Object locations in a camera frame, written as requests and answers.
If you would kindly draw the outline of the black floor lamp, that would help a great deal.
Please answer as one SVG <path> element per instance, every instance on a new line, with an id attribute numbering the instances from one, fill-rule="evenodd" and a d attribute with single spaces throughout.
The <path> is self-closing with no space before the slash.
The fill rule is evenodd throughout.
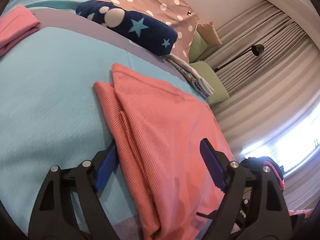
<path id="1" fill-rule="evenodd" d="M 241 54 L 239 54 L 238 56 L 236 56 L 234 59 L 232 59 L 231 61 L 223 64 L 220 67 L 217 67 L 214 69 L 214 72 L 218 72 L 220 70 L 222 70 L 223 68 L 225 68 L 227 65 L 233 63 L 234 61 L 236 61 L 237 59 L 241 58 L 242 56 L 248 54 L 248 53 L 252 53 L 254 56 L 258 57 L 259 55 L 261 55 L 265 50 L 265 46 L 262 44 L 256 44 L 256 45 L 252 45 L 248 50 L 242 52 Z"/>

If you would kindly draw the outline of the lower green pillow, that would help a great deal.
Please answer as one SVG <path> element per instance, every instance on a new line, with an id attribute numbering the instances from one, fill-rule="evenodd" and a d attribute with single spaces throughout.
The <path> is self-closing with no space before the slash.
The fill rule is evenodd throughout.
<path id="1" fill-rule="evenodd" d="M 210 95 L 206 101 L 208 105 L 213 106 L 217 103 L 229 99 L 229 94 L 222 82 L 219 80 L 212 68 L 204 61 L 198 61 L 190 64 L 214 89 L 214 93 Z"/>

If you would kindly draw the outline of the grey pleated curtain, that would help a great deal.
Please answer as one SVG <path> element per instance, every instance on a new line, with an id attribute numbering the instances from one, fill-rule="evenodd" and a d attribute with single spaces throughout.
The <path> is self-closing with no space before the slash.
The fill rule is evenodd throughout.
<path id="1" fill-rule="evenodd" d="M 319 201 L 319 48 L 285 12 L 263 1 L 218 31 L 222 44 L 204 57 L 229 99 L 212 106 L 237 160 L 271 157 L 285 173 L 290 209 Z"/>

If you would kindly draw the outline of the green pillow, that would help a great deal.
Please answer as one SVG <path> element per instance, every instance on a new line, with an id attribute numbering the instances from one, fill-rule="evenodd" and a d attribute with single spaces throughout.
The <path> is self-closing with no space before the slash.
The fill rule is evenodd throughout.
<path id="1" fill-rule="evenodd" d="M 198 61 L 190 64 L 214 89 L 214 93 L 210 95 L 206 101 L 208 105 L 213 106 L 217 103 L 229 99 L 229 94 L 222 82 L 219 80 L 212 68 L 204 61 Z"/>
<path id="2" fill-rule="evenodd" d="M 189 62 L 193 63 L 207 49 L 207 43 L 198 31 L 195 31 L 189 48 Z"/>

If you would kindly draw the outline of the folded grey patterned clothes stack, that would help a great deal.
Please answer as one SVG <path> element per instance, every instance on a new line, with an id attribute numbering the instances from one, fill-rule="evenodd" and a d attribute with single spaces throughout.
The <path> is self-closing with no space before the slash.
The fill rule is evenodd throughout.
<path id="1" fill-rule="evenodd" d="M 189 85 L 204 99 L 214 94 L 213 87 L 191 65 L 170 53 L 162 57 L 183 75 Z"/>

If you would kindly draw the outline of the upper green pillow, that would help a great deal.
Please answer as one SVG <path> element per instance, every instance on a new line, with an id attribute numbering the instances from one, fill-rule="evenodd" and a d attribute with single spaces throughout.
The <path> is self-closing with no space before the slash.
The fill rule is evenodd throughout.
<path id="1" fill-rule="evenodd" d="M 189 48 L 189 62 L 193 63 L 207 49 L 207 43 L 198 31 L 195 31 Z"/>

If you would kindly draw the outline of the pink long-sleeve bear shirt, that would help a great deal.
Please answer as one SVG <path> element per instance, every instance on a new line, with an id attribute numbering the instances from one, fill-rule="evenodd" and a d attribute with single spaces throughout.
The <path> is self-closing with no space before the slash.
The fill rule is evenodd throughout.
<path id="1" fill-rule="evenodd" d="M 94 88 L 116 141 L 121 170 L 145 239 L 194 239 L 223 198 L 200 142 L 233 160 L 209 106 L 172 84 L 115 63 Z"/>

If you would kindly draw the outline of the dark clothes pile by window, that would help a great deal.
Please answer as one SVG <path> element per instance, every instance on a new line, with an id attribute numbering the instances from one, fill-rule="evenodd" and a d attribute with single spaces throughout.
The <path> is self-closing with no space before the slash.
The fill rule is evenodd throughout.
<path id="1" fill-rule="evenodd" d="M 279 184 L 280 190 L 284 191 L 285 183 L 284 183 L 284 175 L 281 167 L 270 157 L 262 156 L 259 158 L 249 157 L 241 161 L 240 163 L 243 167 L 249 168 L 251 170 L 258 170 L 259 168 L 263 168 L 267 166 L 271 169 L 271 171 L 276 176 L 277 182 Z"/>

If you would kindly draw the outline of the tan pillow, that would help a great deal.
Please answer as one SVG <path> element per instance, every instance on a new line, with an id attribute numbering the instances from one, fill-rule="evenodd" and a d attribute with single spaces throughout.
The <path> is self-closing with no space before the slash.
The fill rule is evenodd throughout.
<path id="1" fill-rule="evenodd" d="M 197 25 L 197 32 L 202 36 L 208 45 L 221 45 L 222 42 L 214 28 L 213 22 L 200 23 Z"/>

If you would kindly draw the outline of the blue grey geometric bedspread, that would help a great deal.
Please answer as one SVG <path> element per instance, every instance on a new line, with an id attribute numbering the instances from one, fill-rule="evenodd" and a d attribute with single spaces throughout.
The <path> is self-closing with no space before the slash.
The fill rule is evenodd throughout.
<path id="1" fill-rule="evenodd" d="M 42 182 L 56 165 L 74 168 L 112 141 L 94 83 L 112 80 L 121 63 L 200 99 L 170 63 L 117 33 L 78 16 L 84 0 L 10 0 L 41 29 L 1 57 L 1 202 L 17 225 L 1 222 L 1 239 L 28 233 Z"/>

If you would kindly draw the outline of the navy star plush blanket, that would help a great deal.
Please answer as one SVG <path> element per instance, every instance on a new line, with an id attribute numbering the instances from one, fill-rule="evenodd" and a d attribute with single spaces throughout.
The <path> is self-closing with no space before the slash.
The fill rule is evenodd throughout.
<path id="1" fill-rule="evenodd" d="M 176 31 L 167 24 L 111 2 L 83 2 L 77 6 L 76 14 L 111 29 L 157 56 L 169 55 L 178 38 Z"/>

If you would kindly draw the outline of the folded pink garment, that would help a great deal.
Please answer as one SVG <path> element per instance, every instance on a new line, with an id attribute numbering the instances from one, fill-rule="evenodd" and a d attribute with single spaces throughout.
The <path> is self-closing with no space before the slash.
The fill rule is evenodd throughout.
<path id="1" fill-rule="evenodd" d="M 40 21 L 26 7 L 17 6 L 1 16 L 1 56 L 40 29 Z"/>

